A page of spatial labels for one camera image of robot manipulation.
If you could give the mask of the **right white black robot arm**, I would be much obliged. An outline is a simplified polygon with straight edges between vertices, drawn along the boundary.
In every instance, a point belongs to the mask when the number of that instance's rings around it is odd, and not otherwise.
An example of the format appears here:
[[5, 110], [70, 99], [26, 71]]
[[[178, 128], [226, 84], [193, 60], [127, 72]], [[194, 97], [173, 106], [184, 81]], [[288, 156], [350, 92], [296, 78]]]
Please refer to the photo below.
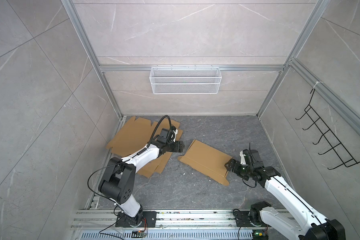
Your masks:
[[271, 193], [293, 216], [289, 219], [269, 203], [251, 205], [248, 221], [254, 227], [270, 226], [289, 240], [344, 240], [345, 228], [338, 220], [330, 220], [306, 202], [293, 190], [281, 174], [271, 166], [266, 167], [257, 150], [245, 149], [240, 160], [230, 159], [225, 167], [243, 182], [254, 180]]

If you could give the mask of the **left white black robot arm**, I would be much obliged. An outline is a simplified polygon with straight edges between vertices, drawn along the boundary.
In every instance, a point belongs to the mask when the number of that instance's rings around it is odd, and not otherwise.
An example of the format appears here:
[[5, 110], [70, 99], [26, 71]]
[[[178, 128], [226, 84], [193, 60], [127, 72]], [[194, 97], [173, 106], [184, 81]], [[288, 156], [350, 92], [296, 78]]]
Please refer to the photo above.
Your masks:
[[150, 139], [141, 150], [121, 159], [110, 159], [98, 191], [116, 203], [126, 218], [137, 222], [142, 220], [143, 207], [133, 196], [136, 173], [167, 152], [182, 152], [184, 143], [176, 140], [177, 133], [178, 129], [175, 126], [162, 129], [160, 134]]

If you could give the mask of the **brown cardboard box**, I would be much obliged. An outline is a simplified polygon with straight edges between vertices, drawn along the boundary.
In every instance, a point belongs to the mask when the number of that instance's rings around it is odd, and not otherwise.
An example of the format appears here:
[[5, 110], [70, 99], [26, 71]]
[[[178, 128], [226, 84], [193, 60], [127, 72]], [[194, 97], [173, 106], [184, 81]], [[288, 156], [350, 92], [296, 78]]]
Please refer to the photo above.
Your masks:
[[230, 184], [227, 180], [228, 170], [225, 164], [231, 159], [232, 157], [228, 154], [198, 140], [193, 140], [186, 154], [178, 157], [180, 162], [210, 177], [223, 186]]

